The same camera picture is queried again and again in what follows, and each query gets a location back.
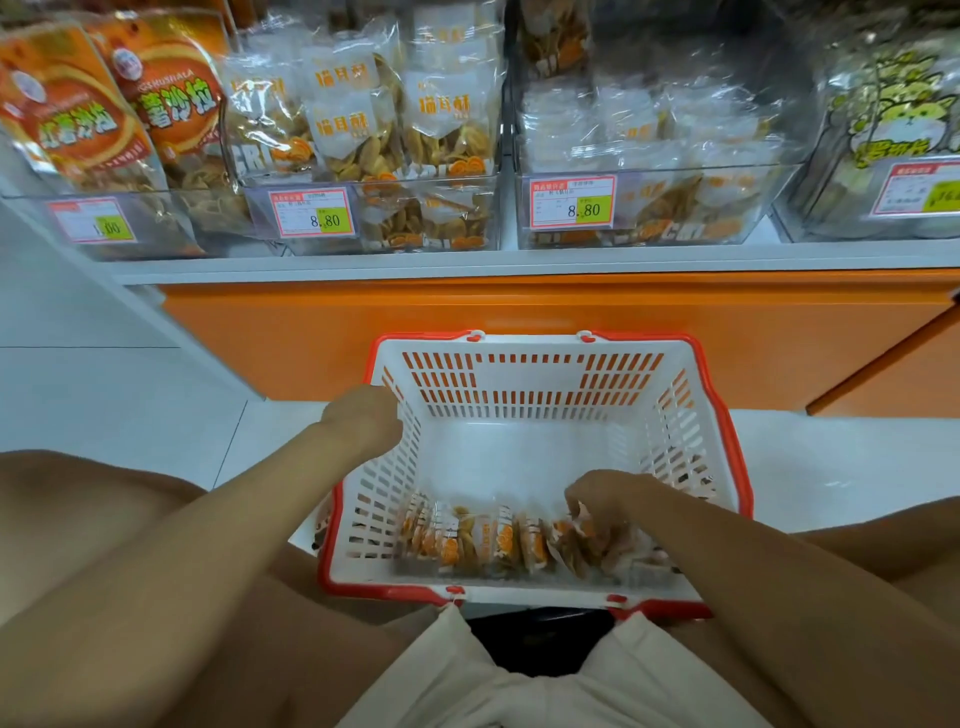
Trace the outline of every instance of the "hand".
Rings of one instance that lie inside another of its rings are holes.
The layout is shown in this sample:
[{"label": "hand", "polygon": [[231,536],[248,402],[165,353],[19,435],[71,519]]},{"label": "hand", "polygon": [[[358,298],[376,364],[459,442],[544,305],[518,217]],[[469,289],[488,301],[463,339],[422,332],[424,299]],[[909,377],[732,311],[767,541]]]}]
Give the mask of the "hand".
[{"label": "hand", "polygon": [[403,437],[396,404],[389,388],[363,384],[328,404],[321,423],[333,427],[365,463],[393,449]]},{"label": "hand", "polygon": [[622,471],[590,471],[566,489],[566,504],[576,518],[583,503],[593,518],[597,534],[610,533],[617,525],[634,521],[633,498],[637,489],[649,486],[665,488],[650,474],[634,475]]}]

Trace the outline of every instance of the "floor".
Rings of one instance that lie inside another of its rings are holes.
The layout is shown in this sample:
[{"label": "floor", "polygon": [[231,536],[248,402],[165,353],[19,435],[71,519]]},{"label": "floor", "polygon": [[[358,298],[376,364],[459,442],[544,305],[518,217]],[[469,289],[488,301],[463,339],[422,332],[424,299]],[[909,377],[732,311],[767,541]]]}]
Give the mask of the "floor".
[{"label": "floor", "polygon": [[[211,489],[320,417],[319,402],[247,400],[49,248],[10,242],[29,239],[0,241],[0,450],[58,449]],[[960,495],[960,420],[733,420],[756,517],[782,530]],[[294,541],[310,547],[309,520]]]}]

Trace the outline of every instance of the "orange shelf panel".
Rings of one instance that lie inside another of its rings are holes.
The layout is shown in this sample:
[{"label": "orange shelf panel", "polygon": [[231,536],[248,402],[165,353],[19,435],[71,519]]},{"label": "orange shelf panel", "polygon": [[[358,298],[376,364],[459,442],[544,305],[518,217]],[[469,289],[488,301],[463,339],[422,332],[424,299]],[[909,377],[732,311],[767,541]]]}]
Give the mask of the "orange shelf panel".
[{"label": "orange shelf panel", "polygon": [[960,307],[954,306],[819,400],[826,417],[960,417]]},{"label": "orange shelf panel", "polygon": [[257,391],[329,400],[395,331],[683,331],[729,406],[802,410],[943,313],[960,271],[633,274],[165,286]]}]

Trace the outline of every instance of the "store shelf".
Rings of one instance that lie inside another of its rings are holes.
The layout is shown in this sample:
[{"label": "store shelf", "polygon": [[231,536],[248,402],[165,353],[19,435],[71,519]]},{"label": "store shelf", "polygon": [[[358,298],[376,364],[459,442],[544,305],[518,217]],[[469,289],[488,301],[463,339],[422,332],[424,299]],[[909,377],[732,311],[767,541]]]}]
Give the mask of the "store shelf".
[{"label": "store shelf", "polygon": [[522,251],[513,179],[503,184],[501,250],[476,253],[230,257],[102,263],[122,285],[378,280],[698,271],[960,268],[960,240],[790,243],[772,218],[743,245]]}]

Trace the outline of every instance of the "shopping basket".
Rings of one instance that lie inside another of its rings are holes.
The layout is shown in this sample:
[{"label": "shopping basket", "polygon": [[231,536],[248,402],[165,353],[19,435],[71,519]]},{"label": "shopping basket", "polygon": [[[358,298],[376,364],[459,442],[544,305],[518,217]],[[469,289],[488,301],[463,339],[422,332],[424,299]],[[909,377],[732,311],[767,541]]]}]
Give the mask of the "shopping basket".
[{"label": "shopping basket", "polygon": [[684,335],[389,334],[367,382],[400,401],[403,440],[333,493],[320,579],[332,594],[434,604],[637,607],[648,616],[708,614],[682,574],[616,587],[411,575],[395,557],[415,489],[437,497],[508,497],[560,515],[587,471],[651,473],[695,497],[753,515],[730,413],[700,345]]}]

